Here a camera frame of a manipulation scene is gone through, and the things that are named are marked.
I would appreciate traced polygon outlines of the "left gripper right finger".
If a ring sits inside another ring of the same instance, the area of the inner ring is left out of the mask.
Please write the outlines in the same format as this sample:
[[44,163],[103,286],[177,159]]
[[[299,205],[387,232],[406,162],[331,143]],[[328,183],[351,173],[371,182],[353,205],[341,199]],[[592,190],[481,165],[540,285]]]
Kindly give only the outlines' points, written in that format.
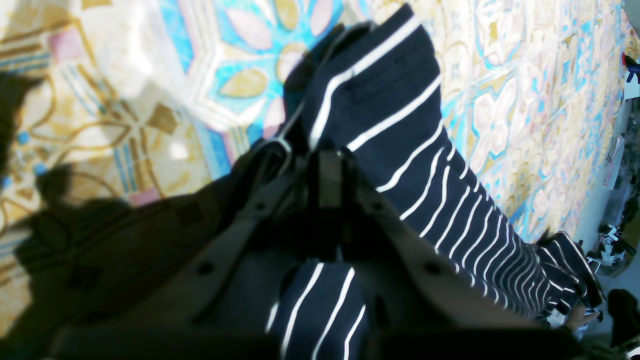
[[363,360],[583,360],[564,330],[503,310],[472,289],[366,183],[354,158],[330,152],[338,259],[354,267],[370,319]]

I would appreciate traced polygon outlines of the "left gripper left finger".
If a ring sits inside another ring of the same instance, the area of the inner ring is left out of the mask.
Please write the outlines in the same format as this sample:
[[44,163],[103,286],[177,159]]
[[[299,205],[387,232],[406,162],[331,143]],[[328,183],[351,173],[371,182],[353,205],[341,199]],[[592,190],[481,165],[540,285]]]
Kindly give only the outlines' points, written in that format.
[[223,230],[130,303],[90,312],[51,344],[57,360],[280,360],[266,326],[282,280],[313,245],[295,230],[313,157],[265,145],[242,176]]

